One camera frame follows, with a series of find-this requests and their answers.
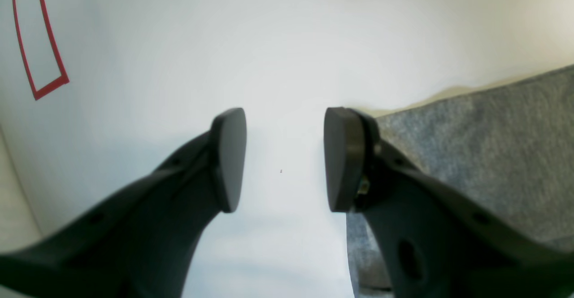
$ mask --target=gray felt cloth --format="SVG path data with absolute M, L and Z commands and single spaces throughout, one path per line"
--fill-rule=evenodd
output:
M 574 250 L 574 66 L 377 119 L 381 137 L 527 237 Z M 391 296 L 365 219 L 347 215 L 356 298 Z

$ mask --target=gray fabric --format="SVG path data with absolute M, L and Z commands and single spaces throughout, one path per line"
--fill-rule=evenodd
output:
M 377 122 L 381 137 L 425 173 L 531 239 L 574 250 L 574 66 Z M 361 286 L 388 286 L 367 228 L 361 216 L 348 214 L 357 298 L 384 296 Z

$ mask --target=red rectangle outline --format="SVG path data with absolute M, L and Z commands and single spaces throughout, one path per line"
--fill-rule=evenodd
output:
M 26 53 L 24 52 L 24 45 L 22 43 L 22 36 L 20 35 L 20 25 L 18 24 L 18 12 L 16 11 L 16 0 L 12 0 L 12 5 L 14 6 L 14 22 L 16 23 L 16 33 L 18 34 L 18 43 L 20 43 L 20 52 L 22 53 L 22 60 L 24 61 L 24 68 L 26 69 L 26 75 L 28 76 L 28 82 L 34 94 L 35 100 L 39 100 L 46 96 L 50 92 L 53 92 L 56 88 L 69 83 L 68 74 L 64 69 L 64 64 L 62 63 L 62 58 L 60 57 L 60 52 L 56 46 L 56 40 L 54 39 L 54 33 L 52 32 L 52 26 L 50 26 L 50 20 L 48 18 L 48 10 L 46 10 L 46 2 L 44 0 L 39 0 L 39 5 L 42 8 L 43 22 L 46 26 L 46 31 L 48 32 L 48 38 L 50 44 L 52 45 L 52 51 L 54 52 L 54 57 L 56 63 L 58 64 L 58 69 L 60 69 L 60 77 L 54 79 L 51 83 L 42 87 L 39 91 L 36 90 L 32 75 L 30 72 L 30 67 L 28 66 L 28 61 L 26 60 Z

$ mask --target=screw hole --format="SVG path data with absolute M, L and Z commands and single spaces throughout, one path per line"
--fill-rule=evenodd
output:
M 398 245 L 398 258 L 404 273 L 414 280 L 422 279 L 422 256 L 409 241 L 401 241 Z
M 475 213 L 472 214 L 472 219 L 475 220 L 475 222 L 482 224 L 482 225 L 488 225 L 490 224 L 490 219 L 488 219 L 488 217 L 486 217 L 484 214 L 482 213 Z
M 104 219 L 104 214 L 103 213 L 97 213 L 96 215 L 94 215 L 90 218 L 90 224 L 92 224 L 92 225 L 98 224 L 99 222 L 102 222 L 103 219 Z

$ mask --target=white table surface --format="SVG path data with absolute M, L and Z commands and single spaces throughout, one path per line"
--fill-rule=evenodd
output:
M 0 122 L 43 233 L 246 110 L 241 202 L 205 231 L 184 297 L 352 296 L 326 107 L 394 110 L 574 59 L 574 0 L 45 1 L 70 83 L 35 101 L 0 0 Z

